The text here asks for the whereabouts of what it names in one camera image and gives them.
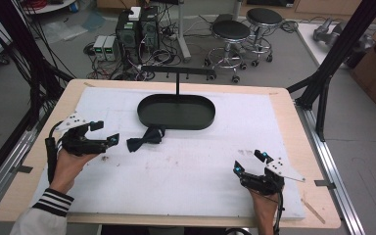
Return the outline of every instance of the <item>black bow tie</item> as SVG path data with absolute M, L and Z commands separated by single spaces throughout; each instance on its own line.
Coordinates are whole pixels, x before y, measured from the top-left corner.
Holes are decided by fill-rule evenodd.
M 129 152 L 136 152 L 143 144 L 159 144 L 165 136 L 164 126 L 151 126 L 146 130 L 142 138 L 130 138 L 126 140 Z

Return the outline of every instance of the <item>wooden table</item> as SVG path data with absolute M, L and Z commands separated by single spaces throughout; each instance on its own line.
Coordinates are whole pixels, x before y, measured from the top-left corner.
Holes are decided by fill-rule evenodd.
M 75 109 L 80 95 L 86 87 L 110 87 L 125 89 L 169 90 L 173 83 L 106 81 L 76 79 L 69 83 L 59 103 L 50 115 L 44 128 L 32 146 L 23 165 L 33 167 L 31 173 L 18 173 L 0 203 L 0 221 L 15 221 L 31 201 L 42 170 L 46 165 L 44 139 L 51 127 L 59 120 L 68 117 Z M 278 126 L 283 136 L 286 152 L 292 166 L 305 176 L 305 183 L 298 183 L 305 219 L 284 220 L 283 227 L 301 228 L 338 228 L 341 221 L 335 205 L 326 187 L 317 187 L 314 180 L 323 179 L 313 151 L 310 148 L 304 128 L 296 112 L 292 99 L 286 89 L 271 87 L 246 87 L 230 85 L 180 84 L 183 91 L 193 92 L 229 92 L 268 95 L 276 114 Z M 196 217 L 196 216 L 161 216 L 101 213 L 69 213 L 69 222 L 104 223 L 104 224 L 146 224 L 180 226 L 221 226 L 254 227 L 252 217 Z

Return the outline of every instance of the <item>gray floor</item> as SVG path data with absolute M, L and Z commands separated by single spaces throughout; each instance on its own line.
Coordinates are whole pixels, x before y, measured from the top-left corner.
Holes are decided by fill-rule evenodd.
M 77 14 L 68 11 L 41 16 L 44 23 L 66 21 L 68 26 L 86 23 L 91 8 Z M 186 20 L 191 25 L 199 18 Z M 84 46 L 93 42 L 97 35 L 114 33 L 116 22 L 101 21 L 100 27 L 86 32 L 71 41 L 59 41 L 51 48 L 77 77 L 86 77 L 91 72 L 91 63 L 82 53 Z M 196 28 L 208 28 L 205 23 L 197 23 Z M 209 33 L 206 30 L 187 33 Z M 260 62 L 257 68 L 248 63 L 246 70 L 239 70 L 241 77 L 238 85 L 288 87 L 313 74 L 317 68 L 308 50 L 296 33 L 276 30 L 269 40 L 274 46 L 273 62 Z M 204 57 L 215 45 L 221 42 L 208 38 L 186 37 L 193 59 L 183 67 L 200 68 Z M 217 79 L 206 80 L 201 76 L 190 76 L 182 82 L 232 84 L 232 72 L 216 70 Z M 172 78 L 157 74 L 153 81 L 173 82 Z M 302 91 L 292 94 L 299 97 Z M 28 87 L 14 65 L 0 65 L 0 148 L 21 120 L 28 108 Z M 338 70 L 334 75 L 328 99 L 325 138 L 332 156 L 341 173 L 352 203 L 366 234 L 376 234 L 376 105 L 353 81 L 349 70 Z M 0 222 L 0 234 L 8 234 L 11 223 Z M 69 225 L 69 234 L 95 234 L 96 225 Z M 290 229 L 282 228 L 282 234 L 348 234 L 345 225 L 334 230 Z

